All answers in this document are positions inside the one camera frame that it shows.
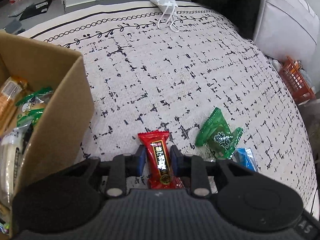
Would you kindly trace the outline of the dark green candy packet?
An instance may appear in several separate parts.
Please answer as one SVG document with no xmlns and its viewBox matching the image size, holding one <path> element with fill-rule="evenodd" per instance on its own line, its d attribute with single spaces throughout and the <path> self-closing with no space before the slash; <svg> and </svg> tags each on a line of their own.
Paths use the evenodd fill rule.
<svg viewBox="0 0 320 240">
<path fill-rule="evenodd" d="M 197 134 L 195 146 L 207 145 L 215 158 L 230 159 L 243 132 L 241 127 L 231 131 L 221 109 L 216 107 Z"/>
</svg>

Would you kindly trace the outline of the red plastic basket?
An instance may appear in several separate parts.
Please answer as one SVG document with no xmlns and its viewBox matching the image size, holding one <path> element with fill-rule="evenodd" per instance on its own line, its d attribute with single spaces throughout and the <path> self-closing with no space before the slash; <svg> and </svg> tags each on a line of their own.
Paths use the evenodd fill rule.
<svg viewBox="0 0 320 240">
<path fill-rule="evenodd" d="M 288 56 L 279 75 L 297 105 L 308 100 L 315 100 L 316 96 L 302 77 L 297 61 L 293 61 Z"/>
</svg>

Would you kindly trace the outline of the green striped snack pack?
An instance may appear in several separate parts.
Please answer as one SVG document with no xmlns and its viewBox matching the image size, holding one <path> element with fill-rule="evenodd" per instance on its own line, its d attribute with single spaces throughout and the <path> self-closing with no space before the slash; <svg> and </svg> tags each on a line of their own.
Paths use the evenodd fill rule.
<svg viewBox="0 0 320 240">
<path fill-rule="evenodd" d="M 18 108 L 17 127 L 22 127 L 29 123 L 35 127 L 53 94 L 54 90 L 52 87 L 45 87 L 18 101 L 16 103 L 16 107 Z"/>
</svg>

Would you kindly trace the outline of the white laptop bag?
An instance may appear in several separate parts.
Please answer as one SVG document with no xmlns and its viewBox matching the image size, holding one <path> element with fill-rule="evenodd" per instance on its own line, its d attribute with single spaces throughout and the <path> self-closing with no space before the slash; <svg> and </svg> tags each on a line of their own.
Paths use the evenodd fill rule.
<svg viewBox="0 0 320 240">
<path fill-rule="evenodd" d="M 309 63 L 318 33 L 319 18 L 307 0 L 260 0 L 253 42 L 266 56 Z"/>
</svg>

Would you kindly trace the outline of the red snack packet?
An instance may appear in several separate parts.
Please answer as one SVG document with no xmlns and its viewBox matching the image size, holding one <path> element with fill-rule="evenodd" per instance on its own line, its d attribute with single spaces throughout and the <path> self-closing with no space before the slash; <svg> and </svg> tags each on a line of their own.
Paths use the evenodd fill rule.
<svg viewBox="0 0 320 240">
<path fill-rule="evenodd" d="M 147 150 L 150 176 L 148 184 L 150 189 L 183 189 L 184 185 L 180 178 L 177 178 L 170 166 L 170 153 L 167 148 L 169 131 L 151 131 L 138 133 L 138 137 Z"/>
</svg>

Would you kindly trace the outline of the white face mask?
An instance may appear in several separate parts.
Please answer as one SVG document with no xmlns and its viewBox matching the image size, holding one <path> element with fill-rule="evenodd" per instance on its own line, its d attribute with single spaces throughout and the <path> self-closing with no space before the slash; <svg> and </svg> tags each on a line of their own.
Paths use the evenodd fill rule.
<svg viewBox="0 0 320 240">
<path fill-rule="evenodd" d="M 160 29 L 160 23 L 165 15 L 168 15 L 166 23 L 170 23 L 169 28 L 171 31 L 178 33 L 180 29 L 175 25 L 174 17 L 177 16 L 176 9 L 178 8 L 175 0 L 150 0 L 150 2 L 156 5 L 162 12 L 161 18 L 157 22 L 157 28 Z"/>
</svg>

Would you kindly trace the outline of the white rice cake pack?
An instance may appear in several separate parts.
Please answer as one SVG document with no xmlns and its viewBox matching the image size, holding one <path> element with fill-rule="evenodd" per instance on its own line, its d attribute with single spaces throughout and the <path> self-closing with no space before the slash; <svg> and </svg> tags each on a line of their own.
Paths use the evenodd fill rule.
<svg viewBox="0 0 320 240">
<path fill-rule="evenodd" d="M 11 207 L 28 129 L 28 126 L 16 127 L 1 139 L 1 203 L 6 207 Z"/>
</svg>

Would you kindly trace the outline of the patterned white bed blanket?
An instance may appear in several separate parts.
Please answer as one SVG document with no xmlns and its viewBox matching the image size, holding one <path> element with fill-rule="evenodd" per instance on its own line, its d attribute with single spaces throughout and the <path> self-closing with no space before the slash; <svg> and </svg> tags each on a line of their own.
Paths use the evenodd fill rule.
<svg viewBox="0 0 320 240">
<path fill-rule="evenodd" d="M 168 145 L 213 160 L 195 138 L 215 108 L 258 170 L 310 207 L 317 189 L 312 149 L 299 110 L 259 48 L 225 17 L 181 2 L 173 32 L 150 2 L 97 5 L 54 18 L 23 36 L 83 54 L 94 114 L 78 160 L 133 152 L 138 133 L 169 131 Z"/>
</svg>

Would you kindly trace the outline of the blue snack packet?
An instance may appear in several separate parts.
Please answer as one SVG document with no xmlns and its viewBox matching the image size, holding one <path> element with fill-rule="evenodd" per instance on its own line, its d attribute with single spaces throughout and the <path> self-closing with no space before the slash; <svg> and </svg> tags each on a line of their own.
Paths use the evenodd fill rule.
<svg viewBox="0 0 320 240">
<path fill-rule="evenodd" d="M 258 172 L 253 152 L 250 148 L 237 148 L 235 150 L 236 161 L 245 168 Z"/>
</svg>

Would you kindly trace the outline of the brown cardboard box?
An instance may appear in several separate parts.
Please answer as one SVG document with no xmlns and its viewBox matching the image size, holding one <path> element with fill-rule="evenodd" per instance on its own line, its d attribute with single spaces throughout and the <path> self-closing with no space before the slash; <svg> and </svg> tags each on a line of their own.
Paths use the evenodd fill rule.
<svg viewBox="0 0 320 240">
<path fill-rule="evenodd" d="M 1 214 L 14 237 L 85 224 L 99 204 L 75 166 L 94 103 L 80 52 L 1 32 Z"/>
</svg>

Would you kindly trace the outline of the black flat box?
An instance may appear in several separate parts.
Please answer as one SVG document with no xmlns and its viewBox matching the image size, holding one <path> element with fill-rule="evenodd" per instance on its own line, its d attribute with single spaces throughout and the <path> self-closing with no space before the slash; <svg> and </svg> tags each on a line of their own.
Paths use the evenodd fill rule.
<svg viewBox="0 0 320 240">
<path fill-rule="evenodd" d="M 50 7 L 51 3 L 52 0 L 45 0 L 43 2 L 28 6 L 24 10 L 24 12 L 22 12 L 19 21 L 23 21 L 40 14 L 45 14 L 48 11 L 48 8 Z"/>
</svg>

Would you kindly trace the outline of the orange rice cracker pack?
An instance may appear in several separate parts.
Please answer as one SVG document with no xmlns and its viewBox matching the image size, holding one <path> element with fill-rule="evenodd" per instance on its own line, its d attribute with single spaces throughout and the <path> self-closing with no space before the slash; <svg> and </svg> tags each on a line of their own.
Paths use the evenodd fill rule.
<svg viewBox="0 0 320 240">
<path fill-rule="evenodd" d="M 20 77 L 9 77 L 1 86 L 1 134 L 16 111 L 16 102 L 24 97 L 28 82 Z"/>
</svg>

